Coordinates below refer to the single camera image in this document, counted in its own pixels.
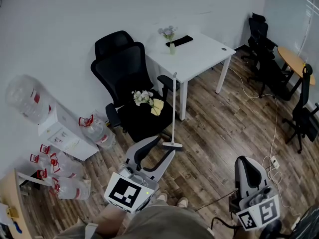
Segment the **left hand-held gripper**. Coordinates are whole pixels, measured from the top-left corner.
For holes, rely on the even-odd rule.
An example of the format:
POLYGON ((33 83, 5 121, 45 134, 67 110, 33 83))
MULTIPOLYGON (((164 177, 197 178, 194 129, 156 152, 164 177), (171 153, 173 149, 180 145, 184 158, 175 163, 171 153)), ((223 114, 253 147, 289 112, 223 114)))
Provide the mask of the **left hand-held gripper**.
POLYGON ((129 147, 125 161, 112 174, 105 191, 104 198, 110 204, 136 214, 150 203, 159 189, 158 181, 175 156, 175 149, 169 150, 153 168, 142 168, 142 160, 159 141, 159 136, 152 136, 129 147))

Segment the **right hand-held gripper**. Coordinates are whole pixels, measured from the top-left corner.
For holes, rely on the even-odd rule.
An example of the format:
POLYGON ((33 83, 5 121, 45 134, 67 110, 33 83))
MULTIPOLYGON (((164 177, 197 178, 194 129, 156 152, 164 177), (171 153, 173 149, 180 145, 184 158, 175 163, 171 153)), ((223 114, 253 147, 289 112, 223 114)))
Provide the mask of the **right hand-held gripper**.
POLYGON ((245 231, 263 228, 280 217, 279 196, 267 185, 266 170, 259 162, 245 156, 236 159, 235 187, 239 193, 229 197, 229 211, 235 213, 245 231))

